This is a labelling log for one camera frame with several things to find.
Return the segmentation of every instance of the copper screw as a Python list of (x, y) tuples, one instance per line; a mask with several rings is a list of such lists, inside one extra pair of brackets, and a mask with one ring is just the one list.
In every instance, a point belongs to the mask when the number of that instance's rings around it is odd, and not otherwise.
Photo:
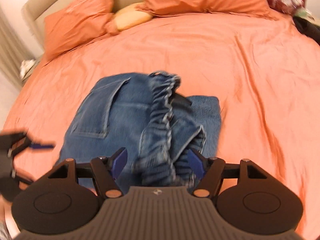
[(206, 189), (196, 189), (193, 192), (193, 195), (196, 197), (208, 197), (210, 195), (210, 192)]
[(118, 197), (121, 197), (121, 195), (122, 195), (121, 191), (117, 189), (111, 189), (106, 192), (106, 196), (108, 198), (118, 198)]

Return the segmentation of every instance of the curtain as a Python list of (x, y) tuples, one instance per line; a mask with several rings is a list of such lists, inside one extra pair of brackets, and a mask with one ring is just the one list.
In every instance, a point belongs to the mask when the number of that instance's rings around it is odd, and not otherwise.
[(21, 89), (22, 81), (19, 75), (21, 62), (32, 58), (31, 53), (9, 25), (0, 7), (0, 71), (12, 84)]

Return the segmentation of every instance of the gray ribbed panel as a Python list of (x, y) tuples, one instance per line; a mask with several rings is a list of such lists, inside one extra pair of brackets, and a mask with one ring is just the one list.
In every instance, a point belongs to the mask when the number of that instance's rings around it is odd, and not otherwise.
[(23, 231), (16, 240), (302, 240), (295, 232), (259, 236), (229, 225), (209, 199), (188, 194), (183, 187), (131, 187), (119, 199), (104, 202), (84, 227), (58, 236)]

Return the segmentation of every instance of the bed sheet wrinkle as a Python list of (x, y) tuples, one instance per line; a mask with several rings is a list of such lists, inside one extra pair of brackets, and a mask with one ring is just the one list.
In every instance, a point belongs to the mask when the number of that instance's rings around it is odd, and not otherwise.
[(195, 13), (154, 18), (41, 62), (5, 129), (28, 128), (57, 146), (26, 151), (16, 167), (35, 178), (52, 167), (77, 108), (100, 78), (164, 70), (181, 76), (180, 94), (219, 99), (217, 157), (249, 158), (281, 180), (304, 204), (297, 232), (314, 240), (320, 235), (320, 47), (292, 19), (274, 14), (277, 21)]

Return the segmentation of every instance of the jeans back pocket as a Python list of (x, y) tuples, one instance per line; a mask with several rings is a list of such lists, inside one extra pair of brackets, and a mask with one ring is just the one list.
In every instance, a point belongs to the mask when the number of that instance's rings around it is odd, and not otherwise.
[(93, 88), (82, 101), (73, 120), (71, 133), (94, 138), (108, 134), (109, 112), (115, 95), (130, 78)]

